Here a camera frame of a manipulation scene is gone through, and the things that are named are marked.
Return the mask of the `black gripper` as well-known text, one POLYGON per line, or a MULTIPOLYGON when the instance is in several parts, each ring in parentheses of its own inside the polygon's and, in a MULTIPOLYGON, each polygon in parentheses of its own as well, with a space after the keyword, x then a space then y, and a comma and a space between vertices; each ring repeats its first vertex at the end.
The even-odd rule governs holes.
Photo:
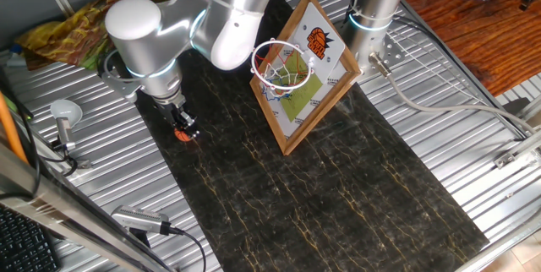
POLYGON ((195 139, 199 136, 199 127, 195 119, 185 110, 186 100, 181 98, 179 101, 158 101, 158 110, 162 116, 168 120, 175 130, 184 132, 190 139, 195 139))

